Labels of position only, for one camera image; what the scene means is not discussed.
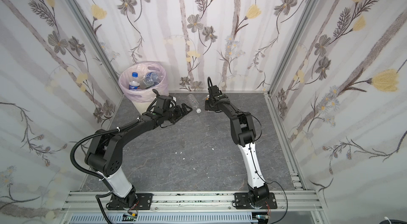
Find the black mounting plate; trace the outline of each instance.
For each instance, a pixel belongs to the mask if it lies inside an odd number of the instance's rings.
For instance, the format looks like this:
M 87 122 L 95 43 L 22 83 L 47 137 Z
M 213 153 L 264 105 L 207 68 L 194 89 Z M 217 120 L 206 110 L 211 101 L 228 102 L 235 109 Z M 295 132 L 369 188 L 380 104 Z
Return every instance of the black mounting plate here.
M 153 201 L 152 193 L 136 193 L 138 198 L 138 204 L 134 210 L 150 210 L 151 203 Z M 123 205 L 112 196 L 111 202 L 106 205 L 107 210 L 125 210 Z
M 267 209 L 266 203 L 269 204 L 270 209 L 277 209 L 277 201 L 274 193 L 270 192 L 269 199 L 263 203 L 260 209 Z M 249 202 L 247 192 L 237 192 L 234 194 L 234 207 L 236 207 L 236 209 L 254 209 Z

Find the white trash bin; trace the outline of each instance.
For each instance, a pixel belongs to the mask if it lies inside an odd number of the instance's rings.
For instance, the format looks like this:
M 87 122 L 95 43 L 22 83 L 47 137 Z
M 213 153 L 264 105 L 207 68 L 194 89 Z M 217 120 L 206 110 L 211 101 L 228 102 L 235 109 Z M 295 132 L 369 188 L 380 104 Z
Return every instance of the white trash bin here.
M 143 78 L 149 72 L 162 72 L 164 78 L 162 81 L 151 88 L 145 90 L 129 90 L 129 82 L 132 79 L 131 74 L 137 72 L 139 77 Z M 164 68 L 157 62 L 140 62 L 123 71 L 119 77 L 119 85 L 125 96 L 133 102 L 135 108 L 140 114 L 143 114 L 155 98 L 153 89 L 156 89 L 160 95 L 168 95 L 167 76 Z

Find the gray marble surface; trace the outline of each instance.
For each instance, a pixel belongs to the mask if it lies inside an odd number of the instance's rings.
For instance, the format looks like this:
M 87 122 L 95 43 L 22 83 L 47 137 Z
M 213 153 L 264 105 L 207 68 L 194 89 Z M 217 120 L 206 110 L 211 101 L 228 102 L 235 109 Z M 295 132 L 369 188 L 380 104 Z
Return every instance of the gray marble surface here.
M 177 104 L 188 104 L 188 93 L 170 94 Z M 247 190 L 247 173 L 237 145 L 230 135 L 230 121 L 223 113 L 205 111 L 206 93 L 195 93 L 202 112 L 192 111 L 173 126 L 156 128 L 128 143 L 123 149 L 122 168 L 137 191 Z M 269 110 L 262 93 L 229 93 L 232 103 L 251 112 L 262 124 L 256 142 L 261 171 L 267 181 L 284 189 L 293 184 Z M 124 97 L 111 125 L 125 125 L 138 111 Z M 260 126 L 254 120 L 257 136 Z M 273 183 L 272 190 L 280 190 Z M 105 185 L 88 176 L 82 191 L 105 191 Z

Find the plastic bottle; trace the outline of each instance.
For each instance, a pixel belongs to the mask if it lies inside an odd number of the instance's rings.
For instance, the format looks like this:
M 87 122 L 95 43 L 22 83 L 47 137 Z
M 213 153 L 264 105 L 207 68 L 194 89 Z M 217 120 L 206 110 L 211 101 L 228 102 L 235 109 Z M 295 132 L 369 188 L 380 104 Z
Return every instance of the plastic bottle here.
M 154 85 L 154 81 L 151 77 L 145 77 L 140 81 L 139 89 L 147 89 Z
M 139 78 L 137 72 L 131 74 L 131 79 L 129 82 L 129 90 L 137 90 L 140 88 Z
M 198 114 L 202 112 L 202 110 L 199 108 L 198 101 L 193 94 L 188 95 L 188 100 L 191 106 L 196 109 Z
M 146 77 L 150 77 L 155 83 L 160 83 L 164 78 L 164 74 L 162 72 L 149 72 L 147 73 Z

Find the floral wallpaper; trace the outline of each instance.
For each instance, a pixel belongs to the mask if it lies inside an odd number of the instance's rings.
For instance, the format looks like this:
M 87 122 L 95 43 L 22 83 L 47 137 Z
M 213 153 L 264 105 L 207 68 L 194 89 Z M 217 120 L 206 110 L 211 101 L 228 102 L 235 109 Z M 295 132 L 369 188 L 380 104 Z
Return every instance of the floral wallpaper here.
M 333 224 L 407 219 L 406 21 L 406 0 L 320 0 L 272 92 Z
M 169 90 L 268 90 L 308 0 L 77 0 L 115 71 L 159 61 Z
M 122 94 L 64 0 L 0 10 L 0 222 L 54 223 L 84 179 L 70 148 L 109 126 Z

